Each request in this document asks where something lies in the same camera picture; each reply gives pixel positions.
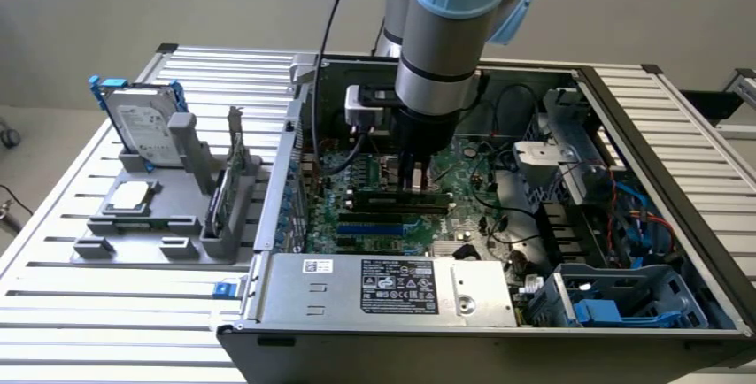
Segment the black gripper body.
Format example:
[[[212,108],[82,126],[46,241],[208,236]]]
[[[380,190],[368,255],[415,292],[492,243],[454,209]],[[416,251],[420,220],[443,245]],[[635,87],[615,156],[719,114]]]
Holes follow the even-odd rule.
[[[392,109],[391,136],[400,153],[428,157],[450,144],[459,111],[426,115],[406,107]]]

